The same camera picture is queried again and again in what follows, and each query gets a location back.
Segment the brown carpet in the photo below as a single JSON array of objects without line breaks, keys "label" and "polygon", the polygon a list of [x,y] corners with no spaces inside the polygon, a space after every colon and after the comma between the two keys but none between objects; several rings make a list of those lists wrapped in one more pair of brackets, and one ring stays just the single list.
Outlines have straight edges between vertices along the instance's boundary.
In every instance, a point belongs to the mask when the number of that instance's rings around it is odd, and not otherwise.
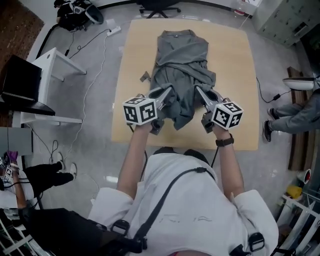
[{"label": "brown carpet", "polygon": [[[11,55],[28,57],[43,25],[43,21],[18,0],[0,1],[0,70]],[[11,125],[9,112],[0,110],[0,127]]]}]

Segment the concrete floor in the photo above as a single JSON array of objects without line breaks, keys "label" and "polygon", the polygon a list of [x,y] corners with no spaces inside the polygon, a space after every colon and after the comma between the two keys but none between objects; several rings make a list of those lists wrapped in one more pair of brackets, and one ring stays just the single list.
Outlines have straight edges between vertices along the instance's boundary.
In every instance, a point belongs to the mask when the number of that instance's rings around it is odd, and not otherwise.
[{"label": "concrete floor", "polygon": [[[171,18],[197,19],[210,21],[233,28],[239,28],[244,17],[235,15],[223,9],[210,7],[196,3],[179,3],[181,13],[167,11]],[[116,85],[119,67],[122,58],[122,50],[125,45],[126,35],[133,19],[141,19],[139,6],[127,4],[104,9],[105,19],[114,19],[121,25],[122,31],[105,40],[106,61],[102,73],[97,77],[90,88],[85,102],[86,119],[83,129],[79,133],[76,142],[66,160],[67,169],[72,162],[76,163],[78,175],[76,181],[66,185],[53,187],[45,192],[42,203],[45,208],[66,208],[87,217],[91,209],[91,199],[97,194],[95,182],[90,175],[102,187],[113,187],[116,184],[107,180],[109,177],[119,175],[128,145],[111,141],[111,125],[113,116],[113,102],[115,99]],[[85,45],[99,32],[103,31],[107,24],[91,25],[87,31],[77,31],[74,34],[74,42],[70,48],[69,57],[77,51],[78,45]],[[287,67],[300,69],[297,54],[294,48],[284,48],[268,39],[259,36],[248,19],[242,27],[247,33],[253,54],[256,76],[261,83],[261,90],[265,99],[272,99],[274,95],[288,91],[282,83],[282,79],[288,77]],[[105,33],[92,41],[86,48],[75,55],[72,60],[87,70],[87,75],[72,73],[65,76],[64,82],[52,79],[48,92],[48,106],[56,111],[57,116],[83,118],[83,98],[88,86],[93,82],[101,68],[104,51]],[[53,47],[61,53],[65,53],[72,42],[72,34],[62,28],[55,28],[51,33],[42,53]],[[68,71],[64,66],[55,67]],[[277,101],[269,104],[259,97],[260,131],[262,123],[268,118],[267,109],[281,106],[291,102],[290,93],[284,94]],[[58,140],[58,151],[65,156],[75,139],[80,126],[68,124],[53,126],[43,123],[32,125],[38,135],[51,149],[53,140]],[[26,157],[26,165],[38,165],[48,162],[49,153],[46,148],[34,138],[34,154]],[[242,170],[245,188],[256,189],[260,192],[273,213],[277,211],[277,201],[286,187],[295,177],[295,173],[287,170],[291,147],[291,136],[282,132],[272,134],[272,142],[265,143],[259,138],[257,151],[237,151],[236,156]],[[157,148],[148,147],[150,155]],[[201,150],[207,159],[212,161],[214,151]],[[214,169],[220,177],[220,164],[217,158]]]}]

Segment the cable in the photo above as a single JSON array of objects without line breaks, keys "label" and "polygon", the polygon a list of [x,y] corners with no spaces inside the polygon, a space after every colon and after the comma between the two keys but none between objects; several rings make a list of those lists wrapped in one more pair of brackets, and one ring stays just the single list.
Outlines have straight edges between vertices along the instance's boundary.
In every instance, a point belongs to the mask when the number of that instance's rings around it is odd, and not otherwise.
[{"label": "cable", "polygon": [[65,51],[64,56],[67,56],[67,55],[68,55],[68,53],[70,52],[70,47],[72,46],[72,44],[74,43],[74,40],[75,40],[75,32],[76,32],[76,31],[73,31],[73,33],[72,33],[72,42],[71,42],[71,44],[70,44],[70,46],[69,46],[68,50],[66,50],[66,51]]},{"label": "cable", "polygon": [[49,154],[51,155],[51,152],[50,152],[47,144],[40,138],[40,136],[34,131],[34,129],[32,129],[32,127],[31,127],[29,124],[25,123],[25,125],[27,125],[27,126],[31,129],[31,131],[33,132],[33,134],[36,135],[36,136],[40,139],[40,141],[43,143],[43,145],[46,147],[46,149],[48,150]]},{"label": "cable", "polygon": [[85,95],[84,95],[84,98],[83,98],[83,114],[84,114],[84,118],[83,118],[83,120],[82,120],[82,124],[81,124],[80,129],[79,129],[78,132],[76,133],[75,138],[74,138],[74,140],[72,141],[71,146],[70,146],[69,150],[67,151],[65,158],[63,159],[63,162],[64,162],[64,163],[66,162],[66,159],[67,159],[67,157],[68,157],[68,155],[69,155],[69,153],[70,153],[70,151],[71,151],[71,149],[72,149],[75,141],[77,140],[78,134],[79,134],[80,131],[82,130],[82,127],[83,127],[84,122],[85,122],[85,120],[86,120],[86,97],[87,97],[87,94],[88,94],[91,86],[95,83],[97,77],[100,75],[100,73],[101,73],[102,70],[103,70],[103,66],[104,66],[104,63],[105,63],[105,61],[106,61],[106,38],[107,38],[107,37],[108,37],[108,35],[106,35],[105,38],[104,38],[104,40],[103,40],[103,46],[104,46],[103,62],[102,62],[102,64],[101,64],[100,72],[99,72],[98,74],[96,74],[93,82],[89,85],[88,89],[87,89],[86,92],[85,92]]},{"label": "cable", "polygon": [[103,32],[109,30],[111,32],[111,29],[110,28],[106,28],[104,31],[100,32],[99,34],[97,34],[94,38],[92,38],[89,42],[86,43],[86,45],[84,46],[81,46],[81,45],[78,45],[77,49],[78,51],[76,53],[74,53],[69,59],[71,59],[73,56],[75,56],[76,54],[78,54],[83,48],[85,48],[88,44],[90,44],[97,36],[99,36],[100,34],[102,34]]},{"label": "cable", "polygon": [[282,95],[284,95],[284,94],[287,94],[287,93],[290,93],[291,91],[292,91],[292,90],[286,91],[286,92],[280,94],[280,96],[282,96]]},{"label": "cable", "polygon": [[[132,133],[134,133],[134,129],[132,128],[131,125],[129,125],[130,127],[130,130]],[[146,166],[147,166],[147,163],[148,163],[148,155],[147,155],[147,152],[144,151],[144,156],[145,156],[145,162],[144,162],[144,166],[143,166],[143,169],[142,169],[142,173],[141,173],[141,177],[140,177],[140,181],[142,180],[142,177],[144,176],[144,173],[145,173],[145,169],[146,169]]]},{"label": "cable", "polygon": [[52,165],[52,164],[54,163],[53,153],[58,149],[58,147],[59,147],[59,143],[58,143],[58,141],[55,139],[55,140],[52,142],[52,150],[51,150],[50,158],[49,158],[49,164],[50,164],[50,165]]},{"label": "cable", "polygon": [[216,151],[215,151],[215,154],[214,154],[212,163],[211,163],[211,168],[214,166],[214,163],[215,163],[215,161],[216,161],[216,157],[217,157],[218,151],[219,151],[219,147],[216,148]]},{"label": "cable", "polygon": [[247,21],[247,19],[249,18],[249,15],[245,18],[245,20],[242,22],[241,26],[239,27],[239,29],[242,28],[242,26],[245,24],[245,22]]},{"label": "cable", "polygon": [[42,199],[42,197],[44,196],[44,193],[42,192],[41,193],[41,196],[40,196],[40,198],[39,198],[39,200],[38,199],[36,199],[36,203],[35,203],[35,205],[34,206],[31,206],[31,208],[36,208],[36,206],[38,205],[38,203],[39,203],[39,201],[41,201],[41,199]]},{"label": "cable", "polygon": [[13,187],[15,184],[20,184],[20,183],[30,183],[30,182],[29,181],[18,181],[18,182],[15,182],[15,183],[11,184],[10,186],[5,186],[4,188],[8,189],[8,188]]},{"label": "cable", "polygon": [[284,92],[284,93],[282,93],[282,94],[279,94],[279,93],[278,93],[276,96],[273,97],[272,100],[266,101],[266,100],[264,99],[264,97],[262,96],[261,85],[260,85],[260,82],[259,82],[259,80],[258,80],[258,77],[255,77],[255,78],[256,78],[256,80],[258,81],[258,84],[259,84],[259,91],[260,91],[261,99],[262,99],[265,103],[270,103],[270,102],[276,101],[276,100],[279,99],[282,95],[287,94],[287,93],[290,93],[290,92],[292,91],[292,90],[289,90],[289,91],[286,91],[286,92]]}]

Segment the dark hair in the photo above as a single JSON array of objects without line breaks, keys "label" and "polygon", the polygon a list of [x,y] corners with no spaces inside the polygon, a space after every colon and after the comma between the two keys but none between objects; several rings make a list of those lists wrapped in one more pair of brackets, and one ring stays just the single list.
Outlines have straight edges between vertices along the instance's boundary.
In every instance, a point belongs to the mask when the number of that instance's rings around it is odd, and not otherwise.
[{"label": "dark hair", "polygon": [[61,6],[65,3],[64,0],[55,0],[54,1],[54,8],[56,8],[57,6]]}]

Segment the hand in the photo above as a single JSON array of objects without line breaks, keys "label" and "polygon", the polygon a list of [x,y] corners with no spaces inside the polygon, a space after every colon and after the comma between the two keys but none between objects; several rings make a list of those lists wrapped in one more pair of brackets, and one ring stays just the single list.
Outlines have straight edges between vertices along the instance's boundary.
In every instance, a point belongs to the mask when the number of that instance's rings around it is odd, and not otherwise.
[{"label": "hand", "polygon": [[134,130],[135,131],[144,131],[146,133],[150,133],[151,130],[152,130],[152,124],[151,123],[152,122],[147,122],[147,123],[145,123],[143,125],[136,125]]},{"label": "hand", "polygon": [[220,127],[217,124],[213,125],[213,133],[216,136],[217,140],[226,140],[230,138],[230,133],[228,130],[223,129],[222,127]]}]

